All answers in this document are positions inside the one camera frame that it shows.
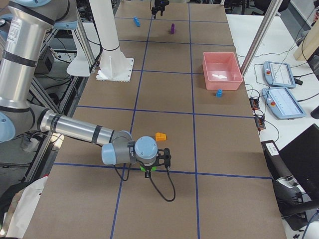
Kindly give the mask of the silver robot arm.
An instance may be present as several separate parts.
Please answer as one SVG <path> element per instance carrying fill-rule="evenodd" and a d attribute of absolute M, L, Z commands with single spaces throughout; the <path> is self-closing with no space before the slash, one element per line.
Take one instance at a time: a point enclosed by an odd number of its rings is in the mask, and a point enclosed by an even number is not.
<path fill-rule="evenodd" d="M 133 140 L 115 131 L 61 115 L 34 77 L 44 38 L 51 29 L 71 29 L 79 37 L 89 68 L 100 61 L 98 80 L 127 82 L 134 60 L 120 50 L 109 0 L 89 2 L 100 53 L 93 55 L 74 0 L 11 0 L 13 17 L 0 62 L 0 140 L 28 131 L 59 133 L 100 146 L 106 165 L 140 163 L 147 171 L 159 165 L 159 150 L 149 136 Z"/>

